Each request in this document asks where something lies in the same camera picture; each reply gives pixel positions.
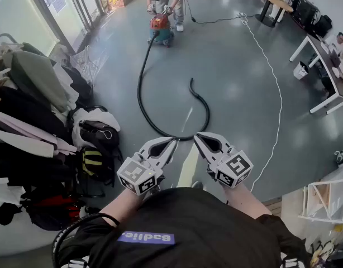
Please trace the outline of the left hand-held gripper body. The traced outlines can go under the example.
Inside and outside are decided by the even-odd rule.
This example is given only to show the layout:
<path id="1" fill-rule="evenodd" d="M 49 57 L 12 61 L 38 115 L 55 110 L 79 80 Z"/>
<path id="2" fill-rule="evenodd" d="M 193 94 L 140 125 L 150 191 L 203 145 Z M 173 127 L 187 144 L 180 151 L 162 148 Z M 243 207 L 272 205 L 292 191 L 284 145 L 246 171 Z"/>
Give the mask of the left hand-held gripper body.
<path id="1" fill-rule="evenodd" d="M 123 162 L 117 176 L 122 186 L 141 196 L 159 186 L 163 166 L 163 157 L 136 152 Z"/>

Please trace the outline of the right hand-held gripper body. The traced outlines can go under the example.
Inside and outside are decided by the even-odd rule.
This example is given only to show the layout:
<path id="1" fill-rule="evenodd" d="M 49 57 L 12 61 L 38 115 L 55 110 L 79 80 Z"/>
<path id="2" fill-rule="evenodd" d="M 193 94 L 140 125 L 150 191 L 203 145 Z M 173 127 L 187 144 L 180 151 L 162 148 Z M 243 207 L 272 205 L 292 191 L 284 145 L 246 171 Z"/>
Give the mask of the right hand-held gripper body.
<path id="1" fill-rule="evenodd" d="M 213 178 L 229 188 L 241 184 L 250 175 L 253 167 L 246 154 L 234 147 L 222 152 L 218 157 L 212 157 L 212 162 L 208 165 L 209 171 L 213 172 Z"/>

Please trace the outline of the person's left forearm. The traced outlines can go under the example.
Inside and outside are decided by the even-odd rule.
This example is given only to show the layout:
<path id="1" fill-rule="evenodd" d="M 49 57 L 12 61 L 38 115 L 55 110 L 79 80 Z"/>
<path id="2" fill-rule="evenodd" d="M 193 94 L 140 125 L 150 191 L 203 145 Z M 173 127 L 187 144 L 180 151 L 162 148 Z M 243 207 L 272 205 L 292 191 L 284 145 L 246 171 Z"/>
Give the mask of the person's left forearm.
<path id="1" fill-rule="evenodd" d="M 144 195 L 137 195 L 130 189 L 124 189 L 113 201 L 105 206 L 100 213 L 113 217 L 119 223 L 133 215 L 144 200 Z"/>

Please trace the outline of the person's right forearm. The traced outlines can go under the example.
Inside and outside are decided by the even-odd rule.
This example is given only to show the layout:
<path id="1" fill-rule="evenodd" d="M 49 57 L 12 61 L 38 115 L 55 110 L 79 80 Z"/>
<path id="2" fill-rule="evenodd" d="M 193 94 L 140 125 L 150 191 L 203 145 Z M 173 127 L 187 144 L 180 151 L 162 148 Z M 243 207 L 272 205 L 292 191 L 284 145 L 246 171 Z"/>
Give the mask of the person's right forearm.
<path id="1" fill-rule="evenodd" d="M 252 192 L 243 184 L 234 188 L 221 185 L 226 196 L 227 204 L 253 219 L 262 215 L 272 215 L 271 211 L 259 201 Z"/>

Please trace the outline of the red and teal vacuum cleaner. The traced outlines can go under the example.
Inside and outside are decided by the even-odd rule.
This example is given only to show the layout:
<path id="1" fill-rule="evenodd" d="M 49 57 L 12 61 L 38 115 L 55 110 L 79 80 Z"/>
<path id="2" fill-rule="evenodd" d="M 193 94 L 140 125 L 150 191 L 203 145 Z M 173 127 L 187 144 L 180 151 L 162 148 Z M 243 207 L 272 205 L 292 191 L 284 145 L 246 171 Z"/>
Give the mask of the red and teal vacuum cleaner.
<path id="1" fill-rule="evenodd" d="M 155 42 L 170 47 L 173 40 L 174 32 L 169 22 L 169 16 L 167 14 L 156 14 L 150 21 L 150 37 L 147 43 Z"/>

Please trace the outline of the black and yellow backpack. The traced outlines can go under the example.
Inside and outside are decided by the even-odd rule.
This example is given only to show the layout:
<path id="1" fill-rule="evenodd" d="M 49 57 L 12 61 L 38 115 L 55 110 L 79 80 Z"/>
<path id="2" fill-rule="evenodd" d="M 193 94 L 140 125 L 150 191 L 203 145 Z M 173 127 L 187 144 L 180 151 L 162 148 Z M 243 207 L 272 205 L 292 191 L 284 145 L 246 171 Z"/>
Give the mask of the black and yellow backpack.
<path id="1" fill-rule="evenodd" d="M 114 155 L 104 154 L 99 149 L 84 146 L 79 150 L 79 169 L 88 177 L 104 185 L 115 185 Z"/>

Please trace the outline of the white cloth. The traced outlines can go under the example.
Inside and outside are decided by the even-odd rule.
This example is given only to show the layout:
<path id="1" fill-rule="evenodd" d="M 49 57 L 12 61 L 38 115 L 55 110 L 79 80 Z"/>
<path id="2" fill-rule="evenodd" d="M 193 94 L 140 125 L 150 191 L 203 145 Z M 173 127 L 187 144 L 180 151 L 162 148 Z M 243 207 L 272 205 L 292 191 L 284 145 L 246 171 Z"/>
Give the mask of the white cloth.
<path id="1" fill-rule="evenodd" d="M 96 108 L 87 112 L 85 109 L 80 108 L 72 114 L 72 141 L 74 146 L 80 150 L 82 147 L 94 147 L 91 142 L 84 140 L 80 134 L 80 122 L 84 121 L 97 121 L 102 122 L 105 125 L 108 125 L 114 128 L 117 132 L 120 132 L 121 128 L 117 120 L 109 112 L 103 112 L 101 109 Z"/>

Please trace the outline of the person's dark t-shirt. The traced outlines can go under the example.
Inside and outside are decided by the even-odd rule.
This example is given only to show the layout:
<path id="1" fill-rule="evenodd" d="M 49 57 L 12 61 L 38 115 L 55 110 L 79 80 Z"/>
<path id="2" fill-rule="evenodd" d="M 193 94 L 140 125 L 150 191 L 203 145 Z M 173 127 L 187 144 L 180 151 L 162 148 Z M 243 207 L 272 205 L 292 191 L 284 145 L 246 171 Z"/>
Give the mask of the person's dark t-shirt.
<path id="1" fill-rule="evenodd" d="M 122 223 L 101 213 L 55 253 L 58 268 L 280 268 L 281 253 L 311 268 L 302 240 L 275 215 L 253 219 L 195 188 L 144 198 Z"/>

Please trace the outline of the red and black bag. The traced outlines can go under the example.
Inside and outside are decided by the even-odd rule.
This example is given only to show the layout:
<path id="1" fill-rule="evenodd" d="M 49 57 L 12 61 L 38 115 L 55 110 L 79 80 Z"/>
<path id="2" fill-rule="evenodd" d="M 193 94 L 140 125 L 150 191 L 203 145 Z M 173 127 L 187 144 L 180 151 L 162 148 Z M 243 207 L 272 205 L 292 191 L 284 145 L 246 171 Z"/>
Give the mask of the red and black bag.
<path id="1" fill-rule="evenodd" d="M 32 224 L 46 231 L 59 231 L 80 218 L 84 202 L 65 192 L 36 188 L 21 205 Z"/>

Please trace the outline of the transparent umbrella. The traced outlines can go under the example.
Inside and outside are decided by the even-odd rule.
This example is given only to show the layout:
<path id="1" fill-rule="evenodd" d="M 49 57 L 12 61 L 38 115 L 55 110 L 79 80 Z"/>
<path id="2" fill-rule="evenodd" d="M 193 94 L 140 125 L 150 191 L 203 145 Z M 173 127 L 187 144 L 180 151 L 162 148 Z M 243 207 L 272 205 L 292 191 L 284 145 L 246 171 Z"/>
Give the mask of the transparent umbrella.
<path id="1" fill-rule="evenodd" d="M 81 52 L 69 57 L 72 67 L 79 71 L 91 87 L 94 87 L 97 75 L 107 59 L 106 50 L 97 51 L 89 45 Z"/>

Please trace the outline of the white harness buckle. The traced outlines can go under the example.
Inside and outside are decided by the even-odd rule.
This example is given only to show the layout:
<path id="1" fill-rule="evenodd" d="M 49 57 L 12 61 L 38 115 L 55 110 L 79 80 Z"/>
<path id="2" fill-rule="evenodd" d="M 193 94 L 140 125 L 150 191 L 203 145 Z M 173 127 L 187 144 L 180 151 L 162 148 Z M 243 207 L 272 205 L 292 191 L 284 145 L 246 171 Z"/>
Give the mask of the white harness buckle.
<path id="1" fill-rule="evenodd" d="M 291 258 L 288 255 L 281 253 L 280 268 L 302 268 L 302 262 L 297 258 Z"/>
<path id="2" fill-rule="evenodd" d="M 68 268 L 89 268 L 88 266 L 89 257 L 83 257 L 79 259 L 70 260 L 68 263 Z"/>

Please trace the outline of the white waste bin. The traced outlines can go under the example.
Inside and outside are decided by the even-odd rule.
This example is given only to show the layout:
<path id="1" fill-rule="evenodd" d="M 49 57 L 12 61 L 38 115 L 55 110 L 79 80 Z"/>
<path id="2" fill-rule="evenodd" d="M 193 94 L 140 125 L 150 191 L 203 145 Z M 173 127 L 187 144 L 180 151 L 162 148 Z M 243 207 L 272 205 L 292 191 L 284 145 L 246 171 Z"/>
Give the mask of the white waste bin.
<path id="1" fill-rule="evenodd" d="M 293 75 L 296 79 L 301 80 L 309 73 L 308 66 L 300 61 L 293 70 Z"/>

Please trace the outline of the pile of clothes and bags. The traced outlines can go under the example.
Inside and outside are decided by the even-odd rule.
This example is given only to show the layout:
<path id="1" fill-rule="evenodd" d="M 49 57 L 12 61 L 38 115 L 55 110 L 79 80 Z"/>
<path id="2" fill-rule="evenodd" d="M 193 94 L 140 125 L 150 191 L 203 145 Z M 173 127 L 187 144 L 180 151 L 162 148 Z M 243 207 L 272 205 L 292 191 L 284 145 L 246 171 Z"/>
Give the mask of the pile of clothes and bags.
<path id="1" fill-rule="evenodd" d="M 63 118 L 88 84 L 33 46 L 0 45 L 0 178 L 29 192 L 71 183 L 78 149 Z"/>

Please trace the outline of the white-legged desk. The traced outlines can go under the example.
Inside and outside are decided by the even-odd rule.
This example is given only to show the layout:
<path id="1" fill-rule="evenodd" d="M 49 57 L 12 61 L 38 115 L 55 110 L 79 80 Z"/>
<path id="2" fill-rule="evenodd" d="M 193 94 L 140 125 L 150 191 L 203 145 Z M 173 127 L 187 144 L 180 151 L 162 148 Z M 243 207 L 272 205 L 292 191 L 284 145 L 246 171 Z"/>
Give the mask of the white-legged desk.
<path id="1" fill-rule="evenodd" d="M 320 110 L 321 108 L 328 105 L 329 103 L 331 103 L 332 101 L 336 100 L 337 98 L 343 99 L 343 80 L 340 77 L 338 78 L 335 75 L 334 71 L 332 70 L 332 61 L 331 61 L 330 55 L 327 54 L 325 50 L 322 48 L 321 42 L 309 34 L 306 34 L 301 44 L 297 47 L 295 52 L 289 58 L 289 61 L 293 62 L 294 59 L 301 53 L 301 51 L 307 44 L 310 44 L 312 48 L 314 49 L 315 53 L 317 54 L 316 61 L 319 60 L 323 64 L 328 76 L 331 79 L 331 84 L 335 91 L 333 95 L 331 95 L 330 97 L 325 99 L 323 102 L 321 102 L 320 104 L 318 104 L 317 106 L 309 110 L 310 114 L 313 114 L 317 112 L 318 110 Z M 334 106 L 333 108 L 329 109 L 326 112 L 326 114 L 330 114 L 342 106 L 343 106 L 343 101 L 339 103 L 338 105 Z"/>

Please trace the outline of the grey laptop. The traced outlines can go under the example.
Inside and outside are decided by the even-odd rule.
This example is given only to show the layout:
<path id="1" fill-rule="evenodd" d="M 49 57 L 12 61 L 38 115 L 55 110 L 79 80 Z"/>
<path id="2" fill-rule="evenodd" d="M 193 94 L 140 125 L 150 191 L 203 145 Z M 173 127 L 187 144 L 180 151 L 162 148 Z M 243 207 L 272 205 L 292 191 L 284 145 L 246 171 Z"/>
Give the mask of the grey laptop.
<path id="1" fill-rule="evenodd" d="M 331 62 L 334 66 L 334 68 L 338 68 L 341 64 L 341 60 L 340 60 L 340 57 L 338 56 L 338 54 L 336 53 L 335 50 L 333 50 L 331 53 L 330 53 L 330 59 L 331 59 Z"/>

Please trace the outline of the round wooden table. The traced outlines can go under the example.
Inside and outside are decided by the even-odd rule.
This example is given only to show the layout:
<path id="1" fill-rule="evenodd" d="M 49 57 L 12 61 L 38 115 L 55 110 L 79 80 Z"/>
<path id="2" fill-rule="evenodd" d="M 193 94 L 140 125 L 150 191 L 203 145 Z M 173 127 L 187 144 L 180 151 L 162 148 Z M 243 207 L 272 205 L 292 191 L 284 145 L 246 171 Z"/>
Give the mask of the round wooden table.
<path id="1" fill-rule="evenodd" d="M 271 3 L 279 7 L 279 11 L 273 20 L 266 17 L 266 13 Z M 264 25 L 274 28 L 283 9 L 290 13 L 293 12 L 293 8 L 284 0 L 266 0 L 261 14 L 256 14 L 255 18 Z"/>

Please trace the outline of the black equipment case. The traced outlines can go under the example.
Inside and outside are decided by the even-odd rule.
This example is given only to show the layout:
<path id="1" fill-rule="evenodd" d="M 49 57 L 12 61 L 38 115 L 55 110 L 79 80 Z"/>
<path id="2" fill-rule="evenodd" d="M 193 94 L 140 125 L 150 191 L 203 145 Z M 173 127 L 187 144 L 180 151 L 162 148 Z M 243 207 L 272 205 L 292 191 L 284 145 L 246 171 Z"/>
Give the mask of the black equipment case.
<path id="1" fill-rule="evenodd" d="M 308 0 L 294 0 L 292 18 L 303 29 L 310 28 L 317 20 L 318 8 Z"/>

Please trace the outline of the glass entrance doors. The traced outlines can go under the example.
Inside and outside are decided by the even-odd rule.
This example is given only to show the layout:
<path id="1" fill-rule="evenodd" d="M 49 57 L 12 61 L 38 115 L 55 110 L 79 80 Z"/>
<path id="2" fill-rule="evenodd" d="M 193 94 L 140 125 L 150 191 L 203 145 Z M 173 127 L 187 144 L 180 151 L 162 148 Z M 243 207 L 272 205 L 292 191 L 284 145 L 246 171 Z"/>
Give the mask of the glass entrance doors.
<path id="1" fill-rule="evenodd" d="M 77 54 L 90 42 L 106 14 L 106 0 L 34 0 L 43 18 L 68 52 Z"/>

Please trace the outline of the white shelf frame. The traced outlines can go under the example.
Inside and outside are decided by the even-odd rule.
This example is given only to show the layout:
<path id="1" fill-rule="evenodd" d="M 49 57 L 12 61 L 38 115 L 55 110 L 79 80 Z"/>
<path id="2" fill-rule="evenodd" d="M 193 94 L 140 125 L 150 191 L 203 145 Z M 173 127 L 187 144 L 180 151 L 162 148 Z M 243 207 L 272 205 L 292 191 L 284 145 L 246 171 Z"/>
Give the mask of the white shelf frame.
<path id="1" fill-rule="evenodd" d="M 299 218 L 343 224 L 343 179 L 319 181 L 305 186 Z"/>

